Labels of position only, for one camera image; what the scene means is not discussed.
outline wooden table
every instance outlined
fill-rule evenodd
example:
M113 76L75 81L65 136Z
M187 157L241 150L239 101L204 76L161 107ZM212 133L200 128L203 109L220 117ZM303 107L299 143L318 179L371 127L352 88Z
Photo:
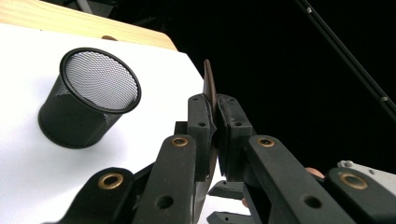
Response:
M38 0L1 0L0 22L177 50L166 34Z

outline white surface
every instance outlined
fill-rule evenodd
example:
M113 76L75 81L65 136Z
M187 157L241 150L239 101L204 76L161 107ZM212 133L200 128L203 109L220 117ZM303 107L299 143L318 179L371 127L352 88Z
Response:
M114 54L135 72L142 99L95 146L59 147L40 131L37 113L67 51L91 47ZM188 99L203 80L180 52L0 24L0 223L56 222L95 173L133 173L155 161L175 121L187 120ZM215 184L221 177L217 173ZM218 211L248 214L238 201L206 199L200 223Z

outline black mesh cup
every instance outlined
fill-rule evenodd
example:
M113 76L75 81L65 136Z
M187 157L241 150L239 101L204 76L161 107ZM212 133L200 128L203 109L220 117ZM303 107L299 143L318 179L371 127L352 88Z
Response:
M38 113L41 131L62 147L90 147L140 101L134 72L99 49L67 52L60 75Z

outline metal mesh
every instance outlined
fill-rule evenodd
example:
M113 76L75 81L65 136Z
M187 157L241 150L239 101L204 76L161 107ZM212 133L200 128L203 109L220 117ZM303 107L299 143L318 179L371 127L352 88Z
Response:
M79 96L99 107L122 110L138 99L138 84L123 64L95 51L70 56L65 77Z

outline brass ring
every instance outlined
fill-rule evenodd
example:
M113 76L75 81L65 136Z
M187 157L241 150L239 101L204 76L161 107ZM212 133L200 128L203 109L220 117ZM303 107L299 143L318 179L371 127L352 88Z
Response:
M268 138L259 138L257 142L262 145L262 147L273 147L275 145L275 142Z
M339 174L340 180L347 186L352 187L353 189L367 189L369 185L367 184L367 181L365 181L363 178L361 178L358 175L354 175L352 173L341 173ZM347 178L352 177L355 178L359 181L359 183L353 183L349 181Z
M187 138L177 137L172 139L171 143L175 147L184 147L189 143L189 140L187 140Z
M111 180L110 183L108 183L107 181L111 177L115 177L115 179ZM101 189L115 189L122 183L122 181L123 181L122 175L116 173L109 173L102 175L99 178L98 186Z

